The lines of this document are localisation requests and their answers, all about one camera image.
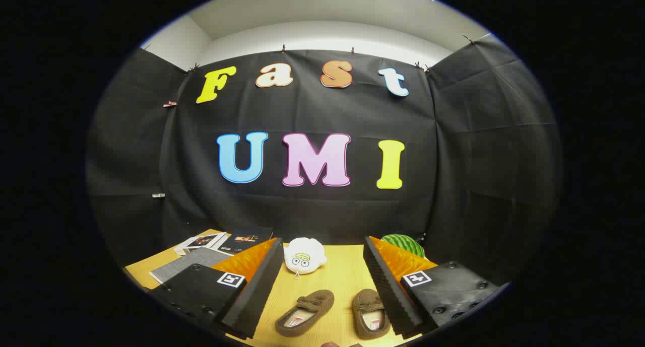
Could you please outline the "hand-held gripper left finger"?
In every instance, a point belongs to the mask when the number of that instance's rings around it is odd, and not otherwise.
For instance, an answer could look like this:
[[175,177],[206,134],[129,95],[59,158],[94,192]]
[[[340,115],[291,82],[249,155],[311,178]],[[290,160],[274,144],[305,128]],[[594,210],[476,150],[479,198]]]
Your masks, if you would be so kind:
[[284,258],[283,239],[217,264],[193,262],[150,296],[202,329],[252,338]]

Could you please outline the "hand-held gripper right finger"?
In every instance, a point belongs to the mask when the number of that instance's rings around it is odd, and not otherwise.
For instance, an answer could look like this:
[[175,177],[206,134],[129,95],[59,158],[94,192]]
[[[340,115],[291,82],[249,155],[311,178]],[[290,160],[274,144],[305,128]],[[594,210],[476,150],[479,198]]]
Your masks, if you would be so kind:
[[435,264],[371,236],[364,239],[363,258],[393,331],[403,338],[455,326],[509,287],[461,262]]

